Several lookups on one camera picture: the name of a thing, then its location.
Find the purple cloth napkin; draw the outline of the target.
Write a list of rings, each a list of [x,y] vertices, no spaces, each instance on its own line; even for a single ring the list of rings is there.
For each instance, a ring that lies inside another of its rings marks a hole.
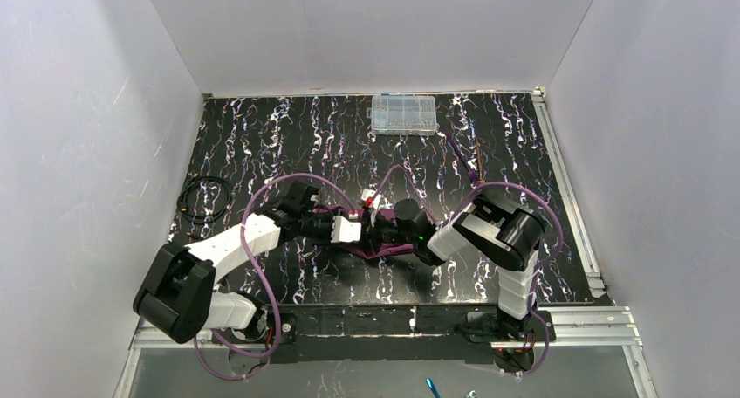
[[[399,229],[392,210],[316,209],[307,236],[314,244],[349,251],[372,260],[413,251],[415,236]]]

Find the purple handled utensil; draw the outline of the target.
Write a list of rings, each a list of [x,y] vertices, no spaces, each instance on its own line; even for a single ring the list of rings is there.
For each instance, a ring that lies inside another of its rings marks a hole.
[[[465,154],[462,152],[462,150],[459,148],[459,145],[457,144],[455,139],[452,137],[452,135],[448,133],[444,133],[443,135],[445,137],[446,142],[453,149],[457,160],[462,164],[464,171],[466,175],[468,176],[470,182],[473,185],[477,185],[479,183],[479,174],[477,173],[477,171],[469,165],[469,160],[467,159]]]

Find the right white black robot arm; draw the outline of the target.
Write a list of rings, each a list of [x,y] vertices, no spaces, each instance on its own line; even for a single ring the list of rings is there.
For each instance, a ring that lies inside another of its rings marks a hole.
[[[415,199],[391,210],[367,210],[361,218],[360,249],[367,257],[411,253],[422,263],[441,266],[476,251],[499,271],[494,327],[519,339],[531,319],[530,291],[545,228],[536,213],[490,189],[473,197],[451,222],[437,225]]]

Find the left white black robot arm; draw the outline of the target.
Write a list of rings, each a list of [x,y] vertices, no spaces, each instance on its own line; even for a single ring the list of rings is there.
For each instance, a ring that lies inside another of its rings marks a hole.
[[[338,209],[318,206],[319,193],[310,184],[293,182],[286,194],[229,230],[194,244],[162,245],[134,297],[134,312],[178,344],[203,329],[249,327],[257,314],[255,302],[218,288],[231,271],[294,237],[323,244],[357,240],[358,223]]]

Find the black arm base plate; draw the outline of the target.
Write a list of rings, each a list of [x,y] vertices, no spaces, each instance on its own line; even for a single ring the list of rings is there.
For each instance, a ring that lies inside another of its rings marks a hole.
[[[502,336],[495,305],[287,305],[277,322],[269,311],[246,330],[222,329],[216,344],[261,353],[273,364],[329,360],[461,360],[512,362],[528,368],[534,347],[557,336],[552,316],[539,311],[524,336]]]

